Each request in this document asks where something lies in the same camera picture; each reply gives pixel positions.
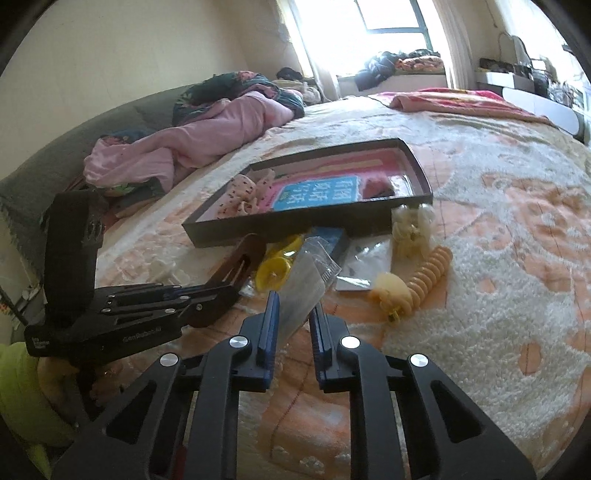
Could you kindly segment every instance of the wall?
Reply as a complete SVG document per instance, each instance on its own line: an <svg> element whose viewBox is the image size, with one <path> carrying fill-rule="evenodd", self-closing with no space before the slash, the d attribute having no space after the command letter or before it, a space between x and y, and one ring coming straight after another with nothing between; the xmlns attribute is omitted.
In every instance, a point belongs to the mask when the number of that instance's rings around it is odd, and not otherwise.
<svg viewBox="0 0 591 480"><path fill-rule="evenodd" d="M0 76L0 178L123 103L245 69L217 0L58 0Z"/></svg>
<svg viewBox="0 0 591 480"><path fill-rule="evenodd" d="M300 63L287 31L280 27L275 0L219 0L231 19L248 69L274 80L283 67L301 72Z"/></svg>
<svg viewBox="0 0 591 480"><path fill-rule="evenodd" d="M481 58L497 59L499 56L497 38L501 28L498 22L495 22L497 10L494 0L453 0L453 2L466 26L474 68L478 67Z"/></svg>

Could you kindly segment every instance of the silver screw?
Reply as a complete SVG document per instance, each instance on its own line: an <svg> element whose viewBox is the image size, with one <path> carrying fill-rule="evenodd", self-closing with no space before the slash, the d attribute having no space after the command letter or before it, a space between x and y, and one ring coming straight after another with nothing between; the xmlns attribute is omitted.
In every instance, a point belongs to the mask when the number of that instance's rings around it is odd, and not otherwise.
<svg viewBox="0 0 591 480"><path fill-rule="evenodd" d="M248 345L248 338L242 335L236 335L230 338L230 346L233 348L243 348Z"/></svg>
<svg viewBox="0 0 591 480"><path fill-rule="evenodd" d="M171 367L176 365L178 362L178 357L174 353L165 353L163 356L160 357L160 365L163 367Z"/></svg>
<svg viewBox="0 0 591 480"><path fill-rule="evenodd" d="M415 353L411 358L410 362L415 367L424 367L429 363L429 359L424 356L422 353Z"/></svg>
<svg viewBox="0 0 591 480"><path fill-rule="evenodd" d="M342 346L344 346L345 348L353 349L353 348L357 348L359 345L361 345L361 341L357 337L347 336L347 337L341 338L340 344Z"/></svg>

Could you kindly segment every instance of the curtain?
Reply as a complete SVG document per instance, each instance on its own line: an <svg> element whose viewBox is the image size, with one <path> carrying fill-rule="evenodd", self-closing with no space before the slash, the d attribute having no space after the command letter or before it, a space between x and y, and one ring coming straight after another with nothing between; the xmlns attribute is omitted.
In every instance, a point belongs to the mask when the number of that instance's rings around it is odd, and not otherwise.
<svg viewBox="0 0 591 480"><path fill-rule="evenodd" d="M472 48L462 14L453 0L432 1L449 46L451 66L446 63L447 82L451 88L473 90L476 88L476 77Z"/></svg>
<svg viewBox="0 0 591 480"><path fill-rule="evenodd" d="M311 70L324 97L328 100L338 100L340 98L340 89L336 75L322 61L321 55L315 51L312 42L302 35L305 26L297 8L296 0L275 0L275 2L290 34L291 42L294 45L304 74L306 74L306 70ZM317 3L319 7L322 7L322 4L328 5L326 0L317 0Z"/></svg>

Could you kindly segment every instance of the pink towel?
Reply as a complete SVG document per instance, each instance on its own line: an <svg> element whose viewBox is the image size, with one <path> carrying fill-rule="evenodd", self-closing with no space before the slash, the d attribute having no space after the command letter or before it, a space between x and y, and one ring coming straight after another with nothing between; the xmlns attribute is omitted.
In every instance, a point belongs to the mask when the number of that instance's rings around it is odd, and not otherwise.
<svg viewBox="0 0 591 480"><path fill-rule="evenodd" d="M155 177L168 192L195 168L214 162L294 116L293 111L259 92L248 92L220 106L223 108L214 118L166 128L131 145L97 141L85 159L86 181L115 187Z"/></svg>
<svg viewBox="0 0 591 480"><path fill-rule="evenodd" d="M369 96L389 108L403 112L458 113L490 118L509 118L554 126L548 118L526 112L503 100L496 93L487 90L432 88L418 92L384 92Z"/></svg>

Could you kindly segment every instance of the orange floral bedspread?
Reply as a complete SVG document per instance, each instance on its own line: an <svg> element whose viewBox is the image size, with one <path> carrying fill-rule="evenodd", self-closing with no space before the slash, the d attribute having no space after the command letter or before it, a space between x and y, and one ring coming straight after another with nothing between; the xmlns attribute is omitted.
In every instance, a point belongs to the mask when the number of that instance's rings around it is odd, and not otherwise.
<svg viewBox="0 0 591 480"><path fill-rule="evenodd" d="M118 226L97 282L152 280L155 260L160 276L165 265L203 281L228 249L194 249L181 223L233 174L256 160L391 137L409 144L431 183L434 241L453 250L451 272L396 327L364 293L330 291L324 309L389 355L434 359L543 473L591 406L591 152L552 127L401 113L365 98L320 105ZM130 357L118 381L165 351L207 351L263 308L264 299L243 299L214 326ZM305 328L279 355L272 390L242 395L238 458L241 478L349 477L348 398L319 391Z"/></svg>

